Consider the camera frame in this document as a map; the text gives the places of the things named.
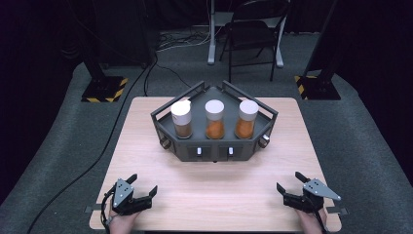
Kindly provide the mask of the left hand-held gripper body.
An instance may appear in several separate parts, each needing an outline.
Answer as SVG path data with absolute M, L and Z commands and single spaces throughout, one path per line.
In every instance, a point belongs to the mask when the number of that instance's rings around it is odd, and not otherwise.
M 152 208 L 152 200 L 134 198 L 134 188 L 126 179 L 119 178 L 114 185 L 111 209 L 119 215 L 132 215 Z

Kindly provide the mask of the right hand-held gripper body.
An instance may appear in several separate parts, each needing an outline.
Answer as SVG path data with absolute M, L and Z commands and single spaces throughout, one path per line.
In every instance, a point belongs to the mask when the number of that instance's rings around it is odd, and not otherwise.
M 341 201 L 342 197 L 330 189 L 327 185 L 317 178 L 303 183 L 303 194 L 298 196 L 287 193 L 282 196 L 285 206 L 310 214 L 321 210 L 324 206 L 324 199 L 329 198 Z

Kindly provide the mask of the black corner shelf rack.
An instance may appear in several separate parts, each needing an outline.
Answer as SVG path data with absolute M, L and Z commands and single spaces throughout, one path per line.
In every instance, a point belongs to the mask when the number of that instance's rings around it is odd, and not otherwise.
M 252 137 L 248 139 L 236 137 L 239 105 L 243 100 L 251 98 L 251 95 L 226 81 L 219 87 L 206 86 L 203 82 L 196 84 L 151 113 L 160 144 L 183 162 L 249 160 L 257 150 L 269 144 L 278 117 L 277 110 L 258 101 Z M 174 129 L 170 107 L 175 102 L 185 99 L 191 101 L 192 134 L 187 138 L 180 138 Z M 222 139 L 209 139 L 206 136 L 205 104 L 211 99 L 218 99 L 224 104 L 225 135 Z

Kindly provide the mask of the white-lidded amber jar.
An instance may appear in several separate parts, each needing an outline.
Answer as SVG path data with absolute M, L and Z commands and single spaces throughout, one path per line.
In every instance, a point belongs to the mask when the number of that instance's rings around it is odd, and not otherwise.
M 205 105 L 206 111 L 206 136 L 210 139 L 224 137 L 223 123 L 224 103 L 218 99 L 209 100 Z
M 251 138 L 253 136 L 258 109 L 258 104 L 253 100 L 246 99 L 240 103 L 239 118 L 235 128 L 235 135 L 238 138 Z
M 175 102 L 170 112 L 176 135 L 179 138 L 188 138 L 192 134 L 191 101 L 186 99 Z

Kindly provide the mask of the person's left hand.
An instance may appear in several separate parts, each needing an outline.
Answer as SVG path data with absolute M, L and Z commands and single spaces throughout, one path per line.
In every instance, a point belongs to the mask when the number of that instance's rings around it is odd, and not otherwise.
M 119 215 L 111 211 L 109 216 L 111 217 L 111 222 L 109 223 L 110 234 L 131 234 L 139 213 Z

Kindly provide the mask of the person's right hand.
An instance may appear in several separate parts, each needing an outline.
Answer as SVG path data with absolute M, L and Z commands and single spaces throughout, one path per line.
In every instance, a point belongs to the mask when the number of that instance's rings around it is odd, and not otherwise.
M 314 214 L 307 214 L 296 210 L 296 214 L 300 220 L 300 225 L 305 234 L 322 234 L 322 228 Z

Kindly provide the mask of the black stand with striped base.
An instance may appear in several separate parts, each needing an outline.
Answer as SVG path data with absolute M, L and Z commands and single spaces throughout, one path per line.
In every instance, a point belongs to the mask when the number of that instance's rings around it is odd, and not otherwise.
M 319 39 L 313 49 L 309 62 L 301 76 L 295 76 L 295 84 L 299 95 L 305 100 L 340 100 L 340 96 L 332 83 L 332 77 L 336 69 L 337 56 L 333 52 L 330 56 L 320 51 L 322 42 L 325 41 L 325 31 L 333 16 L 338 0 L 331 0 L 332 5 L 325 19 Z M 320 73 L 317 76 L 309 76 L 310 71 L 314 71 L 316 63 L 323 62 L 319 67 Z
M 78 34 L 78 45 L 83 63 L 91 75 L 91 81 L 82 94 L 85 102 L 114 102 L 124 91 L 128 79 L 123 76 L 106 76 L 95 60 L 92 49 L 82 32 Z

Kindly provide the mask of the black folding chair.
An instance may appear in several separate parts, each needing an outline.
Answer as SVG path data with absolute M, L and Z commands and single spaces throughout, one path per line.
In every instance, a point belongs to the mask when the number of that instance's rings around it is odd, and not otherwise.
M 288 0 L 247 0 L 238 6 L 229 22 L 224 25 L 226 38 L 219 59 L 228 54 L 228 81 L 232 82 L 234 67 L 271 64 L 270 80 L 274 80 L 277 51 L 281 37 L 281 24 L 287 17 Z M 269 61 L 234 62 L 234 52 L 257 50 L 258 58 L 264 49 L 272 51 Z

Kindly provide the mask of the white desk frame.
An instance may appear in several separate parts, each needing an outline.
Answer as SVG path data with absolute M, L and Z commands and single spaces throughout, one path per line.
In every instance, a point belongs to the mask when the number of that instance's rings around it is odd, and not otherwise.
M 206 13 L 208 19 L 208 35 L 206 37 L 206 41 L 208 42 L 208 51 L 206 62 L 208 65 L 215 64 L 216 36 L 218 30 L 221 29 L 227 22 L 229 22 L 233 15 L 233 12 L 231 10 L 224 10 L 223 12 L 217 11 L 215 7 L 215 2 L 216 0 L 206 0 Z M 277 68 L 284 67 L 280 45 L 285 22 L 286 19 L 282 19 L 282 21 L 280 22 L 280 27 L 277 29 L 279 35 L 275 54 Z

